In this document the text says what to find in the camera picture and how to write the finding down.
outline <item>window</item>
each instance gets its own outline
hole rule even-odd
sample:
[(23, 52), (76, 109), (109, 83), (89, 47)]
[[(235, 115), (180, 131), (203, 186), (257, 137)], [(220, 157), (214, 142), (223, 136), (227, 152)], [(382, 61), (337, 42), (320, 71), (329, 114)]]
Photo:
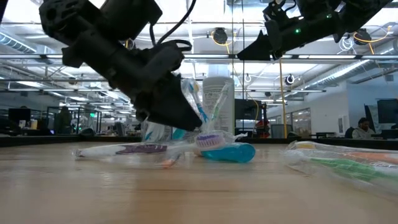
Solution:
[(293, 130), (301, 137), (309, 138), (311, 135), (311, 110), (310, 108), (292, 113)]

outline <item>person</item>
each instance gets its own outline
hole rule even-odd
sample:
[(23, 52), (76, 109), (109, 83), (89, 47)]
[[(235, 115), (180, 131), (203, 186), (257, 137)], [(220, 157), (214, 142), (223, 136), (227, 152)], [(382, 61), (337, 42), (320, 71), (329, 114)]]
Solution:
[(61, 112), (56, 118), (55, 130), (57, 134), (71, 134), (70, 122), (72, 121), (72, 115), (69, 113), (67, 106), (63, 106)]
[(353, 139), (372, 139), (372, 134), (375, 132), (369, 128), (368, 119), (359, 119), (358, 127), (353, 131)]

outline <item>pole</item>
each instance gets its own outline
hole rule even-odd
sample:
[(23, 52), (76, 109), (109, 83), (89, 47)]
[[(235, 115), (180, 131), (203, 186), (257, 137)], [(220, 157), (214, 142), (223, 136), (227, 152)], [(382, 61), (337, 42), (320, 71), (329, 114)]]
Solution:
[(279, 59), (279, 76), (280, 76), (280, 94), (282, 95), (282, 109), (283, 109), (284, 134), (285, 134), (284, 136), (285, 138), (287, 138), (285, 95), (284, 95), (284, 86), (282, 82), (282, 59)]

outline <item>toothbrush packaging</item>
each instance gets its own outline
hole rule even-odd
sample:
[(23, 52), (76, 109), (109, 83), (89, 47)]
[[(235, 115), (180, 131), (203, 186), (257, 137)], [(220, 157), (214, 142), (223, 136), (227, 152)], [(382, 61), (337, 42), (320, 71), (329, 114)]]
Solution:
[(292, 142), (282, 151), (290, 168), (333, 178), (398, 201), (398, 152)]

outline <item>desk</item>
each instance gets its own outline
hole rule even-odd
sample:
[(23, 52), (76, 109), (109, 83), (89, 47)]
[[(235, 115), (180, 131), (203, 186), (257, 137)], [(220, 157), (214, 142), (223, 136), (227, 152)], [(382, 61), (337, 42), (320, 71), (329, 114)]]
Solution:
[(71, 156), (99, 145), (2, 148), (1, 223), (397, 223), (398, 204), (284, 166), (286, 145), (256, 145), (248, 164), (187, 153), (168, 170)]
[(318, 138), (327, 138), (329, 135), (336, 135), (336, 133), (331, 133), (331, 132), (324, 132), (324, 133), (315, 133), (315, 134), (310, 134), (310, 136), (315, 136)]

